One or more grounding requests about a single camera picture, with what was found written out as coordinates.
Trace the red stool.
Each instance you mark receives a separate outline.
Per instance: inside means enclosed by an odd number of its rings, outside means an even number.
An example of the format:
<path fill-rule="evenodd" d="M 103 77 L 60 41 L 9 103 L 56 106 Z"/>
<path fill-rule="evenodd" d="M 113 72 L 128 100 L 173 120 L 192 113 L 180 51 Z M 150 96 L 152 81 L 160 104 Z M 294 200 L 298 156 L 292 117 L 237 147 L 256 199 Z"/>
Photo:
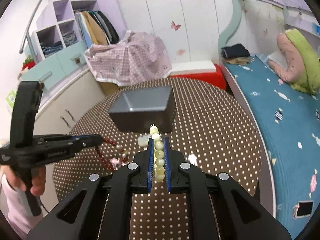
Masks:
<path fill-rule="evenodd" d="M 216 69 L 216 72 L 178 74 L 178 75 L 170 75 L 169 77 L 181 77 L 181 78 L 187 78 L 187 79 L 200 80 L 200 81 L 210 83 L 211 85 L 214 85 L 216 87 L 219 87 L 220 89 L 226 90 L 227 82 L 222 73 L 221 67 L 217 64 L 214 64 L 214 67 Z"/>

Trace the dark grey storage box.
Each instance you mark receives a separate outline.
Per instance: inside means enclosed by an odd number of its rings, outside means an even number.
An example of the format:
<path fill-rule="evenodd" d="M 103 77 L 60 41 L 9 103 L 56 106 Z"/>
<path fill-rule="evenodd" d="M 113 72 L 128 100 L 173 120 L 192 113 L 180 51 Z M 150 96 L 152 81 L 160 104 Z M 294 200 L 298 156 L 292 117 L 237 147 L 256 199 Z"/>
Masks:
<path fill-rule="evenodd" d="M 124 91 L 108 114 L 121 132 L 146 133 L 155 125 L 161 133 L 171 133 L 176 115 L 173 88 L 161 86 Z"/>

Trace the teal drawer cabinet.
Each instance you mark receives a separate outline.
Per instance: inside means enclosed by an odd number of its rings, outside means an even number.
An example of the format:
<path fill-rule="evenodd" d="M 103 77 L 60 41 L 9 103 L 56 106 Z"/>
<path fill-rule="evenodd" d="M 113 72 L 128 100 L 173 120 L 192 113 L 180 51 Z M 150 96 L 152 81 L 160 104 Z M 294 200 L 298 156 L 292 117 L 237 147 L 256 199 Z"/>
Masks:
<path fill-rule="evenodd" d="M 86 64 L 84 58 L 86 49 L 85 42 L 79 41 L 42 60 L 23 74 L 21 79 L 23 81 L 39 81 L 44 84 L 44 90 L 50 90 L 66 76 Z"/>

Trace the white board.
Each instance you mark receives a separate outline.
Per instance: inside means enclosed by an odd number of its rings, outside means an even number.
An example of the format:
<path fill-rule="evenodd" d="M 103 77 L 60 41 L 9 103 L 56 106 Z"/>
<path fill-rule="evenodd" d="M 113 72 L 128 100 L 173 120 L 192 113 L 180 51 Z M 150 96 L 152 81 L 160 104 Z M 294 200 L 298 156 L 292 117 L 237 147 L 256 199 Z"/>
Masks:
<path fill-rule="evenodd" d="M 216 67 L 212 63 L 212 61 L 192 61 L 173 64 L 170 75 L 202 74 L 215 72 Z"/>

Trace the pink charm brooch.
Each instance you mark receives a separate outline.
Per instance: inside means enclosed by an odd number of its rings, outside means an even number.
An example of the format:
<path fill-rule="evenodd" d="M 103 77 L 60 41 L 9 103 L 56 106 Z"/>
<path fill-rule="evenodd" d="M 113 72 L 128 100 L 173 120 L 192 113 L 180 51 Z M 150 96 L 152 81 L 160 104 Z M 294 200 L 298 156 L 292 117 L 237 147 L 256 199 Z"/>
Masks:
<path fill-rule="evenodd" d="M 122 167 L 122 161 L 119 158 L 111 158 L 110 163 L 115 170 Z"/>

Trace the hanging clothes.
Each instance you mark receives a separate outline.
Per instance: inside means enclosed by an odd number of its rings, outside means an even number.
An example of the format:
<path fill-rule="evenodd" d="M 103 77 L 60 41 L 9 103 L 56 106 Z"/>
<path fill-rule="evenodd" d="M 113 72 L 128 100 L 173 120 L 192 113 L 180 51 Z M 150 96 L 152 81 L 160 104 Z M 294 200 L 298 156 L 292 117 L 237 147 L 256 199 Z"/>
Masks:
<path fill-rule="evenodd" d="M 113 45 L 120 41 L 116 29 L 101 11 L 76 11 L 74 16 L 87 48 Z"/>

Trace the brown polka dot tablecloth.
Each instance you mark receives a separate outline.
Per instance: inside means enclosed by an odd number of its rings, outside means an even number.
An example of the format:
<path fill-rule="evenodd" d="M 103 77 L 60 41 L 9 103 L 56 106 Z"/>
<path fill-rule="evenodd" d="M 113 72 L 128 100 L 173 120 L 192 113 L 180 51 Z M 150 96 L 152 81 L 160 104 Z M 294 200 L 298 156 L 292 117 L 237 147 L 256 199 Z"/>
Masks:
<path fill-rule="evenodd" d="M 198 167 L 208 174 L 227 172 L 254 196 L 261 169 L 257 131 L 238 102 L 224 90 L 209 83 L 168 78 L 151 80 L 119 90 L 92 107 L 71 130 L 71 134 L 100 134 L 123 146 L 128 161 L 133 160 L 139 133 L 123 133 L 108 115 L 108 110 L 125 90 L 171 86 L 176 102 L 176 116 L 170 138 L 173 149 L 197 156 Z M 73 159 L 56 163 L 53 182 L 58 201 L 68 196 L 92 173 L 112 174 L 95 149 L 82 150 Z M 189 218 L 185 194 L 170 195 L 165 181 L 152 186 L 148 195 L 132 198 L 129 239 L 189 239 Z"/>

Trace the pink checkered cloth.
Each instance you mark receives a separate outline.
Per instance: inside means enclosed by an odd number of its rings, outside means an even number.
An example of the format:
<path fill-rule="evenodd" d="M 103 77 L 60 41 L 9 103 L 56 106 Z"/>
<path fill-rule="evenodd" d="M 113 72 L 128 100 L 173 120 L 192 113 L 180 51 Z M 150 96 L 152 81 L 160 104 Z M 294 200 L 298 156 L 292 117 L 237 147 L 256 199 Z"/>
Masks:
<path fill-rule="evenodd" d="M 98 82 L 119 87 L 166 78 L 172 65 L 162 39 L 154 34 L 127 31 L 117 44 L 92 45 L 84 58 Z"/>

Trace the smartphone on bed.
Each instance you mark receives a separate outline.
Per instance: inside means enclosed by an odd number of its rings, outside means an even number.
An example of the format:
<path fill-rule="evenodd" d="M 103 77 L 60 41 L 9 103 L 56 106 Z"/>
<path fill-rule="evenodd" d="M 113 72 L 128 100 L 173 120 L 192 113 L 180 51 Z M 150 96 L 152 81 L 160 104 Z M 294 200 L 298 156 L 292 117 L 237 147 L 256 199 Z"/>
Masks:
<path fill-rule="evenodd" d="M 313 211 L 313 200 L 299 201 L 293 208 L 294 219 L 309 217 Z"/>

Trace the pink and green pillow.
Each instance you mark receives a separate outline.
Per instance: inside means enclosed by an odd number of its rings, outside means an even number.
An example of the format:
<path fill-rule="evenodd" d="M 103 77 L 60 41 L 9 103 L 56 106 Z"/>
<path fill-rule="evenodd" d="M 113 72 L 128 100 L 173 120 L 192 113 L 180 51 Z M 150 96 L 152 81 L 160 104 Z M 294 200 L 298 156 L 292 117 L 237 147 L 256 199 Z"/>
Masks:
<path fill-rule="evenodd" d="M 277 35 L 277 46 L 285 64 L 269 58 L 271 69 L 292 89 L 318 94 L 319 57 L 303 34 L 297 29 L 288 29 Z"/>

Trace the folded dark clothes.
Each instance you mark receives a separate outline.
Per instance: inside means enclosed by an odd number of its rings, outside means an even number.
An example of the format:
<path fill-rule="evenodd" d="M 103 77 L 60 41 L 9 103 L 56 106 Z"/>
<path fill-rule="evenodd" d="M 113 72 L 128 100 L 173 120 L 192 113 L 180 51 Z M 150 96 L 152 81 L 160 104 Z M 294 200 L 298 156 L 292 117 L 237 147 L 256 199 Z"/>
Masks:
<path fill-rule="evenodd" d="M 233 46 L 223 47 L 221 49 L 221 56 L 224 59 L 234 59 L 238 57 L 250 57 L 250 53 L 242 44 L 239 43 Z"/>

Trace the folded jeans on shelf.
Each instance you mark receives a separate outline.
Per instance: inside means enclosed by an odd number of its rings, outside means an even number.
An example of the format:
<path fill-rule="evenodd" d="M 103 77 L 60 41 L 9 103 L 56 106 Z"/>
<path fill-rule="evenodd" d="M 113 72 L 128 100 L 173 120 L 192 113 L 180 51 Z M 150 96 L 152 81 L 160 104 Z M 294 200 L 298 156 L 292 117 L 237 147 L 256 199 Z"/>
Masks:
<path fill-rule="evenodd" d="M 51 46 L 41 46 L 44 57 L 47 58 L 50 55 L 57 53 L 58 51 L 63 49 L 63 45 L 61 41 L 54 43 Z"/>

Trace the pink flower hair clip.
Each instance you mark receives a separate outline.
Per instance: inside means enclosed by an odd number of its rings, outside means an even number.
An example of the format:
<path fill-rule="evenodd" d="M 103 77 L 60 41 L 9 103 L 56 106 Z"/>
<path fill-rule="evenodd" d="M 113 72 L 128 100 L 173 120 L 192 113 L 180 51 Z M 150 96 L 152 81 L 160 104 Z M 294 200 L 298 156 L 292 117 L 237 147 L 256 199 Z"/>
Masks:
<path fill-rule="evenodd" d="M 188 161 L 189 161 L 189 163 L 191 163 L 192 165 L 198 166 L 197 156 L 196 156 L 195 154 L 189 154 L 189 155 L 188 155 Z"/>

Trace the blue patterned bed sheet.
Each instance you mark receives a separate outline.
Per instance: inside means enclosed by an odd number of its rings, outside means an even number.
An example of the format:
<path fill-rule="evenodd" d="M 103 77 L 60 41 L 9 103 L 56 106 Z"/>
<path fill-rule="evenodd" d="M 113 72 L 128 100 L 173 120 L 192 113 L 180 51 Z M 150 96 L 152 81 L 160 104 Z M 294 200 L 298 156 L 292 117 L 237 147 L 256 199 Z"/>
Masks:
<path fill-rule="evenodd" d="M 272 168 L 276 218 L 296 238 L 319 206 L 319 96 L 296 91 L 258 57 L 226 64 L 261 131 Z M 313 200 L 309 217 L 294 219 L 299 201 Z"/>

